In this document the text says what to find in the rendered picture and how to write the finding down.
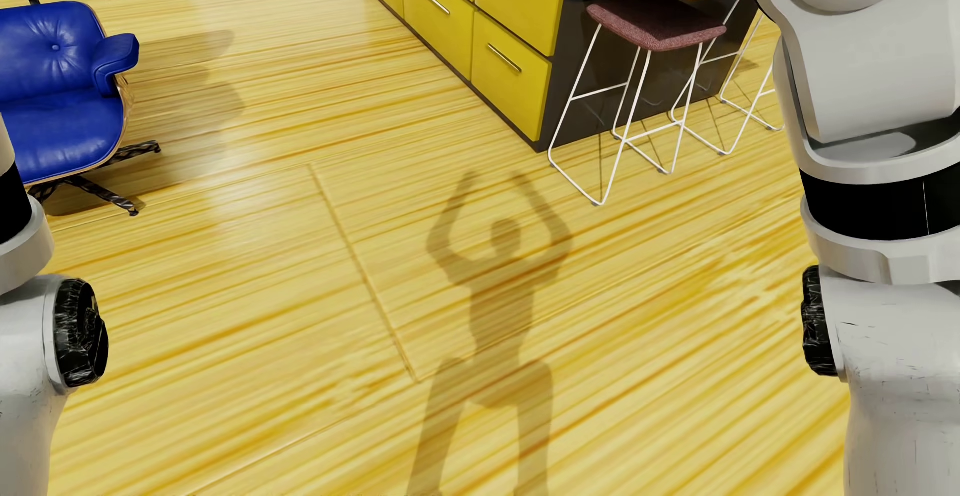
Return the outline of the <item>yellow drawer kitchen island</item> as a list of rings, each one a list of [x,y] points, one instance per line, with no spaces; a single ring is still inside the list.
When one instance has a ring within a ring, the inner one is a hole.
[[[379,0],[538,153],[624,124],[646,53],[598,22],[604,0]],[[759,14],[755,0],[676,0],[726,25],[692,100],[718,95]]]

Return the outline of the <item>blue leather lounge chair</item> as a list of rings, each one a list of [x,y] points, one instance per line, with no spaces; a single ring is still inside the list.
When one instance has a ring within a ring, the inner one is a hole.
[[[0,9],[0,116],[39,203],[69,185],[138,215],[130,199],[83,175],[162,150],[155,140],[122,146],[133,103],[123,73],[139,54],[134,34],[107,36],[81,2]]]

